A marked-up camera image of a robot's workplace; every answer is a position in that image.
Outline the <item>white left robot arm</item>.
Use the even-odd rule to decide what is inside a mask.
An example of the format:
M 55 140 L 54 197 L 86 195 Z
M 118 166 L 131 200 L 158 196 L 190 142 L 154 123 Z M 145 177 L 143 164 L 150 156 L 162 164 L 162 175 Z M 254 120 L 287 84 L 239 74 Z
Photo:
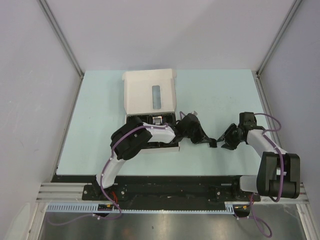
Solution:
M 100 200 L 110 196 L 111 186 L 126 161 L 134 158 L 149 143 L 178 144 L 189 139 L 194 145 L 208 144 L 217 147 L 217 140 L 203 130 L 198 117 L 193 113 L 184 115 L 174 123 L 149 124 L 138 117 L 124 124 L 111 136 L 111 155 L 101 173 L 96 176 L 93 194 Z

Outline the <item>black comb guard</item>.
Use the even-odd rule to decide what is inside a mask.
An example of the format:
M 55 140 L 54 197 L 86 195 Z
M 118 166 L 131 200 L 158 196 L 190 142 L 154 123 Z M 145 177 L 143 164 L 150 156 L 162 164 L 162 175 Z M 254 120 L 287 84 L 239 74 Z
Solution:
M 216 141 L 211 141 L 211 142 L 209 143 L 209 147 L 210 147 L 210 148 L 217 148 L 217 142 L 216 142 Z

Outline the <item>white cardboard box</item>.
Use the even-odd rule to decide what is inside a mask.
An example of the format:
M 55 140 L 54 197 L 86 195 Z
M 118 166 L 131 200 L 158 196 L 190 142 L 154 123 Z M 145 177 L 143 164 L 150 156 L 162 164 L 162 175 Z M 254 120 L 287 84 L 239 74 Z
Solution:
M 176 77 L 176 71 L 171 68 L 123 73 L 125 121 L 131 115 L 174 113 L 176 117 Z

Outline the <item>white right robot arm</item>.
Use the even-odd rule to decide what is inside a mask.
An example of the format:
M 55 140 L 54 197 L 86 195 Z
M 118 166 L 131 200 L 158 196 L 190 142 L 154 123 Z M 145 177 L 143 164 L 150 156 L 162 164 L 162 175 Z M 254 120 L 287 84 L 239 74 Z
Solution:
M 239 183 L 230 188 L 231 196 L 242 201 L 249 193 L 269 197 L 273 202 L 281 198 L 296 199 L 300 195 L 301 160 L 295 153 L 289 153 L 276 144 L 268 132 L 281 129 L 266 129 L 258 125 L 259 113 L 242 112 L 239 124 L 231 124 L 218 138 L 221 147 L 235 150 L 240 143 L 251 146 L 260 156 L 259 169 L 256 175 L 243 175 Z

